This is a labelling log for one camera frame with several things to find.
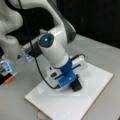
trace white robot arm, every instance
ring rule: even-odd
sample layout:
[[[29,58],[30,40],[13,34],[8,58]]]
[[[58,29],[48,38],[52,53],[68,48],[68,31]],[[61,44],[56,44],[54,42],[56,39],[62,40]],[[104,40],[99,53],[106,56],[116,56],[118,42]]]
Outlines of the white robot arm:
[[[6,5],[5,0],[0,0],[0,47],[4,51],[5,59],[12,61],[15,66],[24,64],[25,58],[18,40],[6,34],[18,29],[22,24],[21,15],[11,10]]]
[[[64,49],[64,45],[72,42],[75,39],[76,32],[72,25],[61,15],[57,7],[51,0],[9,0],[12,5],[17,8],[29,9],[35,7],[42,7],[46,9],[53,16],[57,25],[49,30],[47,33],[41,35],[38,44],[51,63],[51,67],[55,71],[59,71],[59,75],[54,75],[60,87],[71,85],[74,91],[80,90],[82,86],[79,83],[78,77],[74,69],[80,67],[78,61],[84,61],[84,57],[77,57],[71,59]]]
[[[12,5],[17,8],[20,8],[19,0],[9,0]],[[52,33],[55,39],[60,42],[62,45],[66,45],[74,40],[76,36],[75,29],[72,25],[62,16],[58,11],[57,7],[53,4],[51,0],[20,0],[22,7],[24,9],[41,7],[46,9],[57,25],[52,28],[48,33]]]

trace gray table surface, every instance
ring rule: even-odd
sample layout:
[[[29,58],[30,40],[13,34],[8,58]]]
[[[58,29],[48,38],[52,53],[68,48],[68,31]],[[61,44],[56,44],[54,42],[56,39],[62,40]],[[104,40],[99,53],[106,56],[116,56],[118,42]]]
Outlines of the gray table surface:
[[[77,35],[67,45],[69,55],[85,54],[86,61],[99,66],[115,76],[93,104],[84,120],[117,120],[120,116],[120,50]],[[48,61],[38,58],[44,76]],[[23,66],[10,85],[0,87],[0,120],[38,120],[38,110],[24,96],[41,82],[35,62]]]

